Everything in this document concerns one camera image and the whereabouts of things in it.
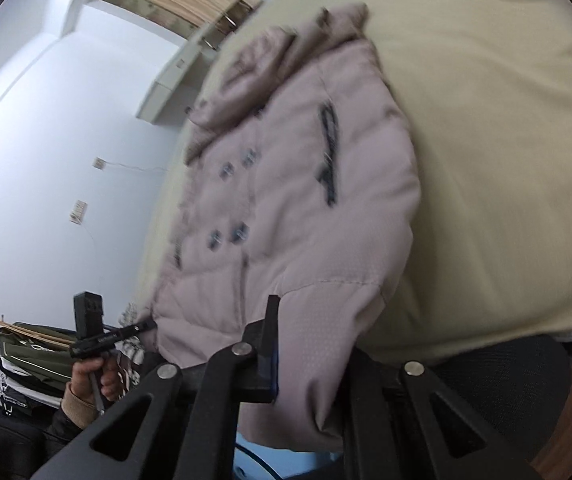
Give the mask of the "person's left hand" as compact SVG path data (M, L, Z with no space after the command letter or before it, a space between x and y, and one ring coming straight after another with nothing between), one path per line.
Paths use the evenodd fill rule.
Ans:
M108 401L121 396L122 382L116 359L109 354L101 358L87 359L73 363L70 391L78 399L88 403L94 401L93 385Z

